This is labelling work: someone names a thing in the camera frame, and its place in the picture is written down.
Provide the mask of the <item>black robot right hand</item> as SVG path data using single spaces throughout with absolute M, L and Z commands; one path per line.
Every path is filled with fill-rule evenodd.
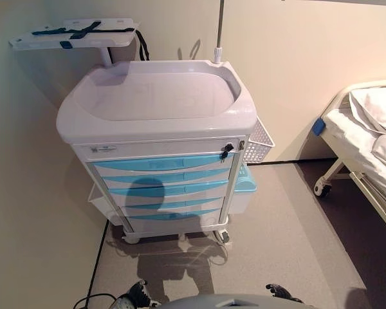
M 270 283 L 267 284 L 266 289 L 270 291 L 271 295 L 273 297 L 281 298 L 281 299 L 287 299 L 290 301 L 294 301 L 297 303 L 303 303 L 303 301 L 297 297 L 293 297 L 288 290 L 286 290 L 283 286 Z

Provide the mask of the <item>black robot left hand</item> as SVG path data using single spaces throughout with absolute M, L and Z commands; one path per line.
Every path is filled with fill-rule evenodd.
M 156 308 L 161 306 L 159 301 L 153 300 L 147 289 L 147 281 L 142 279 L 135 283 L 126 293 L 127 298 L 135 308 Z

